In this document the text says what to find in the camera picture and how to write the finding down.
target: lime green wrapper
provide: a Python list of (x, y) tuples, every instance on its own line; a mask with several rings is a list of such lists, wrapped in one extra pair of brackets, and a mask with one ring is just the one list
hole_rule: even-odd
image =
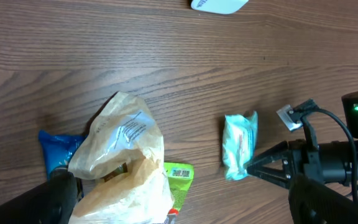
[(170, 190), (175, 198), (173, 208), (179, 212), (193, 181), (194, 168), (190, 164), (173, 162), (164, 162), (164, 167), (167, 171)]

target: blue snack bag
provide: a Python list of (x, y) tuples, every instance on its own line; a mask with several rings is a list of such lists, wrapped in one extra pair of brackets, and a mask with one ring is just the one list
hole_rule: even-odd
[(85, 140), (83, 136), (50, 135), (40, 130), (38, 139), (44, 152), (47, 179), (61, 172), (67, 172), (70, 159)]
[(247, 162), (254, 154), (258, 134), (258, 114), (226, 115), (223, 131), (223, 162), (227, 180), (241, 180), (248, 176)]

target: wood grain surface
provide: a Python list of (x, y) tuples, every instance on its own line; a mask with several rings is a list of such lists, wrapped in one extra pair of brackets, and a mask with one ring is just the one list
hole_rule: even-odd
[[(0, 204), (45, 181), (37, 133), (80, 134), (115, 92), (143, 97), (167, 161), (195, 166), (179, 223), (291, 223), (288, 191), (224, 180), (225, 114), (259, 112), (256, 154), (290, 134), (275, 111), (314, 98), (344, 119), (358, 90), (358, 1), (0, 0)], [(323, 115), (319, 142), (345, 135)], [(342, 194), (350, 189), (331, 185)]]

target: small teal bag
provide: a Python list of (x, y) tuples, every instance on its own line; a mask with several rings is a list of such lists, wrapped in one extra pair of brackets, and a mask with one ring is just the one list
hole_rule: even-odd
[(246, 163), (252, 159), (258, 134), (258, 114), (226, 115), (223, 131), (223, 162), (227, 180), (241, 180), (248, 176)]

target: white plastic bag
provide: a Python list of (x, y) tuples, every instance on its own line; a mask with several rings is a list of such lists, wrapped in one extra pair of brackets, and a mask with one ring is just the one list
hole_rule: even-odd
[(92, 122), (68, 171), (82, 179), (128, 173), (99, 184), (74, 208), (69, 223), (163, 223), (172, 208), (162, 134), (145, 101), (118, 92)]
[(226, 115), (223, 131), (223, 162), (226, 166), (227, 180), (241, 180), (247, 177), (246, 163), (254, 154), (257, 133), (258, 114), (251, 117)]

